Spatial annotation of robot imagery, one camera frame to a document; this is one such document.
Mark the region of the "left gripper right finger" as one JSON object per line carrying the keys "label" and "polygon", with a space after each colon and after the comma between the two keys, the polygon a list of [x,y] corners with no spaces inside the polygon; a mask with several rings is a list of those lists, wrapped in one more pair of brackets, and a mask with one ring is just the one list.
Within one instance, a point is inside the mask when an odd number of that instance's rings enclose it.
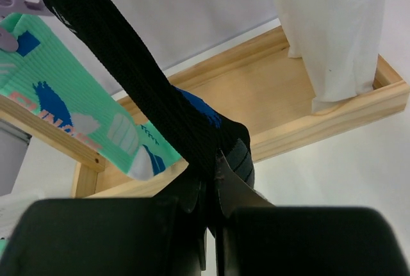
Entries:
{"label": "left gripper right finger", "polygon": [[216,156],[219,275],[408,275],[385,218],[368,207],[275,206]]}

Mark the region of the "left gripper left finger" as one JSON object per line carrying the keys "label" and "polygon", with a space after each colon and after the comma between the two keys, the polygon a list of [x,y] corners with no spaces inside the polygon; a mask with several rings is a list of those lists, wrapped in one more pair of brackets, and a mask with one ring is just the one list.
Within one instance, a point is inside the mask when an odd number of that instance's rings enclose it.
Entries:
{"label": "left gripper left finger", "polygon": [[202,183],[189,166],[151,198],[45,199],[1,256],[2,275],[200,275]]}

